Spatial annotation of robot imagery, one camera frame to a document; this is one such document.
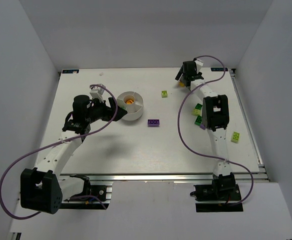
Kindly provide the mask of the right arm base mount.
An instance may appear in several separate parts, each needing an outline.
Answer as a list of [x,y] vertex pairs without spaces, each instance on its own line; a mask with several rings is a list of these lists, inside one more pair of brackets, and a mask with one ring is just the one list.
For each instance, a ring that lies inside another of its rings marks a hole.
[[243,212],[241,193],[233,173],[214,176],[211,184],[195,185],[190,196],[196,200],[198,213]]

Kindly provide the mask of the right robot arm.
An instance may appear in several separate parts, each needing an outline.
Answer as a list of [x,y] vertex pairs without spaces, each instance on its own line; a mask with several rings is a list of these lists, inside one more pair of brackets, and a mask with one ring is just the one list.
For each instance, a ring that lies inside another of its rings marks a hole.
[[184,61],[176,80],[182,82],[189,90],[202,101],[202,124],[210,137],[212,156],[217,160],[212,174],[212,183],[200,185],[192,196],[199,202],[227,201],[235,191],[235,177],[228,162],[228,149],[226,143],[226,129],[229,124],[228,97],[217,94],[203,81],[203,61]]

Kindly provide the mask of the dark green 2x2 lego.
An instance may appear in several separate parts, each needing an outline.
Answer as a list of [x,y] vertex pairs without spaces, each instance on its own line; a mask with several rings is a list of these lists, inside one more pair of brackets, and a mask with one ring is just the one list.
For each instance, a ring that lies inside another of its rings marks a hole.
[[198,104],[195,106],[195,109],[197,109],[197,110],[201,110],[201,109],[202,109],[202,104],[198,103]]

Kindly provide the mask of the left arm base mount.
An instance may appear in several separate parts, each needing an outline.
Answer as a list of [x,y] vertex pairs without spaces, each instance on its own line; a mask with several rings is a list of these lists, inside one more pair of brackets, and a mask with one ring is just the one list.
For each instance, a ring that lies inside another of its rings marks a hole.
[[106,210],[110,204],[112,186],[91,181],[88,176],[63,176],[59,185],[63,194],[60,208],[63,210]]

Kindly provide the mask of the dark green lego brick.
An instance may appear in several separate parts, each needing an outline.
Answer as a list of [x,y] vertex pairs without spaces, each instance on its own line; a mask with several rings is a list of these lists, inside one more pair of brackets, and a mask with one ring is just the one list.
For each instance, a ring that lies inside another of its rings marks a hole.
[[202,116],[198,115],[194,123],[200,126],[202,124]]

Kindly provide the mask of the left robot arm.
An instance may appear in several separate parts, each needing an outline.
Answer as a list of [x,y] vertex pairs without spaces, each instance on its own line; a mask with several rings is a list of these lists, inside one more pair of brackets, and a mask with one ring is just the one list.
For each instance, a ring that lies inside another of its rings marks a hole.
[[98,120],[116,122],[127,114],[125,109],[115,105],[112,97],[109,103],[107,106],[104,100],[90,99],[87,95],[74,97],[73,110],[66,117],[60,144],[52,147],[33,169],[25,169],[21,174],[23,208],[55,214],[63,201],[88,197],[91,184],[87,176],[75,174],[64,180],[59,180],[59,176],[90,132],[91,123]]

